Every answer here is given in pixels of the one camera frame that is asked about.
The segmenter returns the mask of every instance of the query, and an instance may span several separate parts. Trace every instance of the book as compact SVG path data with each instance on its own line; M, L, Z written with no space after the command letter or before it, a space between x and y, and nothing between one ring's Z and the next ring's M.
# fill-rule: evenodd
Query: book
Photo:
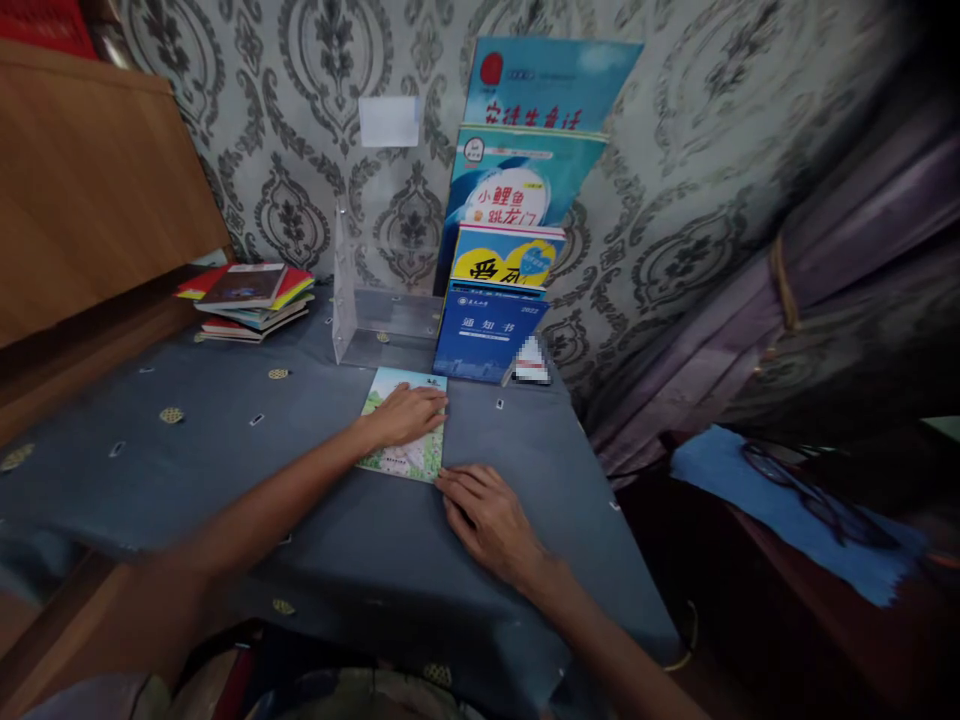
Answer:
M205 340L236 340L238 342L255 343L259 345L273 331L293 322L297 318L303 317L309 313L309 308L303 308L300 312L293 313L280 322L272 325L267 330L258 332L244 325L227 318L215 316L205 321L201 326L200 337Z
M196 303L198 310L220 308L268 308L277 299L287 272L283 263L234 265Z
M603 135L462 126L434 294L446 290L461 223L559 226L606 144Z
M642 43L479 37L463 122L600 132Z
M561 228L461 223L452 277L543 285L557 264L566 241L566 233Z
M188 280L177 288L176 297L186 298L187 300L202 300L218 280L237 263L230 263L218 268L208 270L202 275L198 275L192 280ZM280 290L277 297L270 306L270 310L280 310L289 304L304 290L310 288L315 282L312 273L306 270L288 267L283 276L283 282L280 283Z
M403 382L410 383L411 388L433 387L444 391L447 389L447 379L445 377L381 367L377 369L377 374L373 378L373 384L370 385L370 392L367 394L367 399L363 403L363 411L360 414L369 415L372 413L380 407L380 404L387 399L387 396L394 391L397 385ZM370 453L357 463L357 467L410 478L411 480L433 482L440 474L442 456L443 425L440 425L412 443L383 448Z
M457 278L450 281L450 290L452 292L471 292L478 295L520 297L529 300L543 300L543 296L547 294L546 288L539 285L514 285L513 283L480 282L478 280L458 280Z
M451 291L433 372L501 382L549 307L540 300Z
M210 310L209 312L262 332L269 330L284 318L300 312L313 299L314 296L311 293L301 293L296 301L280 310Z

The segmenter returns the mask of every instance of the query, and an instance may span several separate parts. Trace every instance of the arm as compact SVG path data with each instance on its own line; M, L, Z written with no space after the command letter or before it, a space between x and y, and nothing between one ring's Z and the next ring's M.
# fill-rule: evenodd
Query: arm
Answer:
M444 494L447 520L467 552L540 609L624 717L707 717L604 614L566 563L544 549L517 496L496 470L485 465L443 470L436 486Z
M263 481L172 547L132 569L109 612L44 692L111 672L159 675L172 688L207 600L269 555L363 456L440 425L438 390L402 383L370 415Z

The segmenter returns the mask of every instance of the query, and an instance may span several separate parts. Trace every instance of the clothing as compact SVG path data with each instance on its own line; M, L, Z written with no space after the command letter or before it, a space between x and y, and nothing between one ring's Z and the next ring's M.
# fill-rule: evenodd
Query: clothing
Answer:
M162 720L170 708L163 681L144 673L91 678L58 693L23 720ZM317 670L266 693L246 720L483 720L446 690L410 675L373 668Z

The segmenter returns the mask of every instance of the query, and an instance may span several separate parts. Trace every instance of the wallpaper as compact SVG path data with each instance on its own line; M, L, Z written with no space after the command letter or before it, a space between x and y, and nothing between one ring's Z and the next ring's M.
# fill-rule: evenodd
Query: wallpaper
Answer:
M910 46L887 0L126 0L242 257L332 271L336 196L371 286L429 292L475 40L641 40L568 213L545 337L577 400L771 239ZM358 98L418 95L415 148Z

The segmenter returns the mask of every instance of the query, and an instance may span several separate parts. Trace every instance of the cable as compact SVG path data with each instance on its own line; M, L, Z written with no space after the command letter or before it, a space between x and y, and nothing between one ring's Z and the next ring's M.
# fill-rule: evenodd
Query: cable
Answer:
M700 634L700 615L697 613L697 606L693 604L692 600L687 600L687 605L693 612L693 630L690 632L690 642L687 643L687 654L680 658L679 662L664 667L664 672L676 672L685 668L693 659L693 653L697 649L697 638Z

